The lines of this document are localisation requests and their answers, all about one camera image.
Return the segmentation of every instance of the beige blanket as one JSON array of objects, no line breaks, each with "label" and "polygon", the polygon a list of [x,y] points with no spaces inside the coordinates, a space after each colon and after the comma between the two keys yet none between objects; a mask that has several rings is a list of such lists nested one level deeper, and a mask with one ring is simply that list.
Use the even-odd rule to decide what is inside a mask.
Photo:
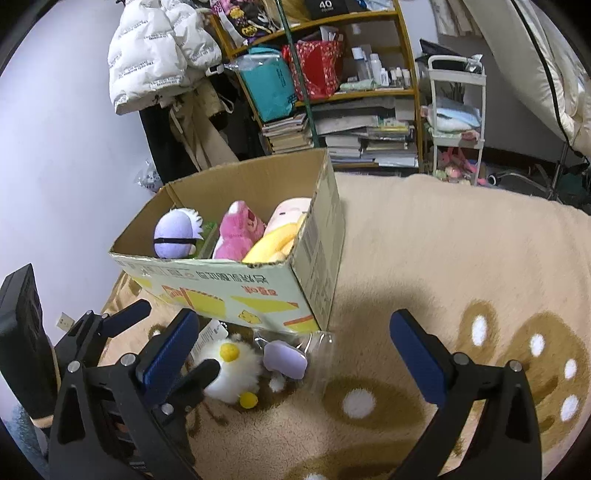
[{"label": "beige blanket", "polygon": [[[430,421],[388,336],[407,308],[449,350],[527,369],[541,427],[544,474],[589,417],[591,220],[554,202],[497,190],[337,174],[346,239],[329,329],[335,364],[325,395],[288,389],[254,411],[212,400],[189,415],[205,479],[385,479]],[[138,352],[164,306],[128,277],[107,311],[137,297],[155,312],[109,345],[105,362]],[[476,406],[446,469],[469,445]]]}]

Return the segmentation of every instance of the plush toy tag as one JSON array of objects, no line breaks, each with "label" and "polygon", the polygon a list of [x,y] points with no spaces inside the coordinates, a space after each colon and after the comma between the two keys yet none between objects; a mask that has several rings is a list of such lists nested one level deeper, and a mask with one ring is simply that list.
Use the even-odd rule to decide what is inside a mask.
[{"label": "plush toy tag", "polygon": [[216,340],[224,340],[224,338],[228,338],[228,331],[223,327],[219,320],[211,319],[205,328],[199,332],[197,342],[195,342],[195,345],[191,348],[193,363],[197,363],[199,352],[203,348],[203,345]]}]

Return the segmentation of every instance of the purple soap bar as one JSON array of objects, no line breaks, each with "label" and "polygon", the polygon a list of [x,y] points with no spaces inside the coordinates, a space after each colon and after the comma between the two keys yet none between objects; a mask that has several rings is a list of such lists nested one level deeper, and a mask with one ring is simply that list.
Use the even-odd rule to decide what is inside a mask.
[{"label": "purple soap bar", "polygon": [[304,378],[308,367],[306,356],[281,340],[273,340],[265,345],[262,361],[267,370],[277,371],[294,380]]}]

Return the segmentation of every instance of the teal bag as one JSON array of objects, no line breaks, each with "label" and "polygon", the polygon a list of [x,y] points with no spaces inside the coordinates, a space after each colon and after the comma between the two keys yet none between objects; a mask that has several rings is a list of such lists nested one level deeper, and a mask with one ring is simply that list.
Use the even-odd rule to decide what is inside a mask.
[{"label": "teal bag", "polygon": [[274,48],[252,47],[239,60],[244,65],[240,73],[261,120],[269,122],[289,116],[297,98],[281,52]]}]

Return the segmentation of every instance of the white fluffy plush toy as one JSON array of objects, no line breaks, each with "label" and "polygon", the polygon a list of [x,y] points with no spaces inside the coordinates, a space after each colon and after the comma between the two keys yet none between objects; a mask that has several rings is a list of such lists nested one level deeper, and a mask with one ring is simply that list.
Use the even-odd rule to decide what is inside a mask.
[{"label": "white fluffy plush toy", "polygon": [[197,363],[207,358],[220,363],[220,373],[204,390],[205,395],[230,405],[240,402],[242,408],[255,407],[262,364],[254,349],[237,340],[216,340],[203,346]]}]

